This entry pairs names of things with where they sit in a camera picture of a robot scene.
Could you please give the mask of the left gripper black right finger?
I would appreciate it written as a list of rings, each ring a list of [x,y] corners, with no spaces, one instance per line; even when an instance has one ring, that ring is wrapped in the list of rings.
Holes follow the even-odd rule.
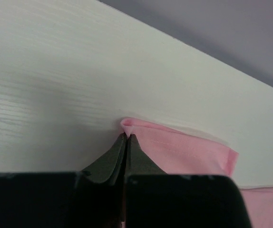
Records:
[[[127,228],[249,228],[243,197],[222,175],[166,174],[141,150],[137,137],[127,141]]]

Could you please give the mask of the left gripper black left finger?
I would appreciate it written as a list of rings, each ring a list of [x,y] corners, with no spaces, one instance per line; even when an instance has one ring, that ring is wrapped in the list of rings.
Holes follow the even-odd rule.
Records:
[[[127,136],[81,171],[0,172],[0,228],[119,228]]]

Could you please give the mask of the pink t shirt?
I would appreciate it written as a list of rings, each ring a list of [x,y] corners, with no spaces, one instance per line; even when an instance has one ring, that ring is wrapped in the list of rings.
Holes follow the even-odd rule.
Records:
[[[136,135],[142,151],[168,174],[232,176],[238,153],[218,142],[155,123],[125,118],[127,136]],[[273,228],[273,187],[240,189],[254,228]]]

